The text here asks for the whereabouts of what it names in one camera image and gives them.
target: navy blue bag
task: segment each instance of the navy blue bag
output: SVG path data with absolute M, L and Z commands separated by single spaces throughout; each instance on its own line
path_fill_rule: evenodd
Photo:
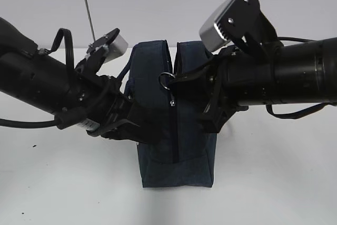
M 191 71 L 205 63 L 211 54 L 202 42 L 178 43 L 174 74 Z M 173 73 L 166 41 L 142 42 L 134 46 L 125 94 L 156 112 L 156 127 L 161 128 L 158 144 L 137 146 L 143 187 L 177 187 L 193 185 L 212 187 L 216 134 L 207 134 L 197 122 L 200 109 L 173 97 L 162 87 L 158 77 Z

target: white label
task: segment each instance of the white label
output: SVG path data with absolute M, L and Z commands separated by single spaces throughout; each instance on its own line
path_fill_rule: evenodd
M 96 129 L 100 127 L 100 124 L 90 119 L 86 119 L 80 122 L 79 124 L 77 124 L 77 126 L 84 128 L 85 130 L 88 130 L 88 131 L 95 131 Z

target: wire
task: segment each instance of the wire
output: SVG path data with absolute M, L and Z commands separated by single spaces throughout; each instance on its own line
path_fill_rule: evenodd
M 308 116 L 310 114 L 316 113 L 319 110 L 322 110 L 327 105 L 333 105 L 333 104 L 332 103 L 321 103 L 321 104 L 313 105 L 311 107 L 308 107 L 306 109 L 303 109 L 303 110 L 300 110 L 294 113 L 285 113 L 285 114 L 275 114 L 273 112 L 272 105 L 266 105 L 265 107 L 267 109 L 267 112 L 276 118 L 297 120 L 305 116 Z
M 42 129 L 57 126 L 61 122 L 59 120 L 44 121 L 44 122 L 22 122 L 22 121 L 10 121 L 0 119 L 0 126 L 17 129 Z
M 101 102 L 101 100 L 104 98 L 104 96 L 109 91 L 110 79 L 107 76 L 104 76 L 104 77 L 106 79 L 105 80 L 106 81 L 105 87 L 104 87 L 103 91 L 100 93 L 100 95 L 97 97 L 97 99 L 85 109 L 86 113 L 90 113 Z
M 86 7 L 86 12 L 88 15 L 89 23 L 90 23 L 90 29 L 91 29 L 91 34 L 93 36 L 93 40 L 95 41 L 95 33 L 94 33 L 94 27 L 93 27 L 93 22 L 91 21 L 91 15 L 90 15 L 90 10 L 89 10 L 89 5 L 88 5 L 88 0 L 84 0 L 85 2 L 85 7 Z
M 69 81 L 69 86 L 72 93 L 76 94 L 76 73 L 75 73 L 75 61 L 74 61 L 74 48 L 73 48 L 73 37 L 70 30 L 65 28 L 60 28 L 57 31 L 55 36 L 52 48 L 46 51 L 46 54 L 51 54 L 56 52 L 60 47 L 61 41 L 64 38 L 64 46 L 65 46 L 65 61 L 66 61 L 66 70 Z
M 280 41 L 290 41 L 290 42 L 314 42 L 315 40 L 309 40 L 309 39 L 301 39 L 301 38 L 295 38 L 295 37 L 278 37 Z

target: metal d-ring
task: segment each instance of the metal d-ring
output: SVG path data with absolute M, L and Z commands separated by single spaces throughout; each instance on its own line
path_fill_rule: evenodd
M 173 74 L 170 73 L 170 72 L 163 72 L 163 73 L 161 73 L 161 74 L 159 75 L 159 77 L 158 77 L 158 80 L 159 80 L 160 85 L 161 85 L 164 89 L 166 89 L 166 90 L 169 91 L 170 88 L 168 88 L 165 84 L 163 84 L 162 79 L 161 79 L 161 77 L 164 76 L 164 75 L 170 76 L 170 77 L 172 77 L 173 79 L 175 79 L 175 75 L 173 75 Z

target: zipper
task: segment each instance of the zipper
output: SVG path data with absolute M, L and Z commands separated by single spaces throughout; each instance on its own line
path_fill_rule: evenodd
M 163 62 L 164 71 L 173 74 L 172 62 L 169 53 L 169 48 L 167 42 L 163 44 Z M 169 122 L 170 122 L 170 133 L 171 133 L 171 143 L 172 143 L 172 162 L 179 162 L 179 137 L 178 137 L 178 111 L 177 111 L 177 99 L 172 95 L 170 91 L 167 91 L 167 99 L 169 101 Z

